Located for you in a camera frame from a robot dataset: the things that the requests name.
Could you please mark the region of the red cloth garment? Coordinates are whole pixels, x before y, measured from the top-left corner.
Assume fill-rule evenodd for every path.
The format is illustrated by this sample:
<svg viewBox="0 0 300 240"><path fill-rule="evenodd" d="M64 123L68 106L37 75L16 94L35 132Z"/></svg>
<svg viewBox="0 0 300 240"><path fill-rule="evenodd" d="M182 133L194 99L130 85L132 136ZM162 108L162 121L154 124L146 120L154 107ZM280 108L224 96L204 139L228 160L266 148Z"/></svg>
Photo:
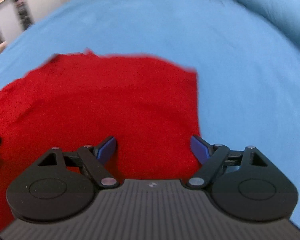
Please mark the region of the red cloth garment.
<svg viewBox="0 0 300 240"><path fill-rule="evenodd" d="M118 180L187 179L199 168L197 73L149 55L57 54L0 90L0 231L8 185L50 148L117 139Z"/></svg>

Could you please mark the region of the blue bed sheet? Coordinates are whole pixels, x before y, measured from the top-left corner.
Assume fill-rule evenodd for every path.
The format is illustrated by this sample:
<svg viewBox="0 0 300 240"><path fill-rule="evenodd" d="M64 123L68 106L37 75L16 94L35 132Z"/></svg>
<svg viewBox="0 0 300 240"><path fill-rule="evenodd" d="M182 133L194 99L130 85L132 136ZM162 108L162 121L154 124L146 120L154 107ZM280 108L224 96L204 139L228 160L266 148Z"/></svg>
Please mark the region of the blue bed sheet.
<svg viewBox="0 0 300 240"><path fill-rule="evenodd" d="M270 158L298 189L300 227L300 51L265 18L234 0L71 0L0 55L0 89L85 48L196 68L203 137Z"/></svg>

